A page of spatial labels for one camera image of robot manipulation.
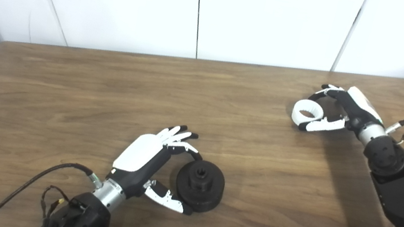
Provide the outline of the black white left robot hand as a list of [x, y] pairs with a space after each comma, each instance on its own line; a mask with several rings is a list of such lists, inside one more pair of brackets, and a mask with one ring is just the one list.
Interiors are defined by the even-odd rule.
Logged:
[[188, 131], [186, 125], [167, 127], [157, 134], [143, 134], [112, 162], [106, 178], [124, 200], [146, 195], [163, 207], [191, 215], [192, 208], [153, 176], [173, 155], [188, 153], [194, 161], [201, 161], [200, 152], [188, 143], [188, 140], [198, 137], [198, 134]]

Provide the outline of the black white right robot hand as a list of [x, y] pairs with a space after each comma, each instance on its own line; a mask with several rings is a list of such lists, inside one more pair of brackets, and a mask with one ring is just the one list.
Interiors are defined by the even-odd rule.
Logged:
[[[334, 99], [343, 108], [344, 114], [337, 119], [325, 116], [323, 108], [317, 102], [324, 97]], [[321, 89], [308, 99], [295, 103], [291, 118], [301, 131], [306, 132], [347, 129], [354, 132], [364, 146], [377, 137], [387, 135], [375, 108], [354, 86], [344, 90], [330, 84], [322, 85]]]

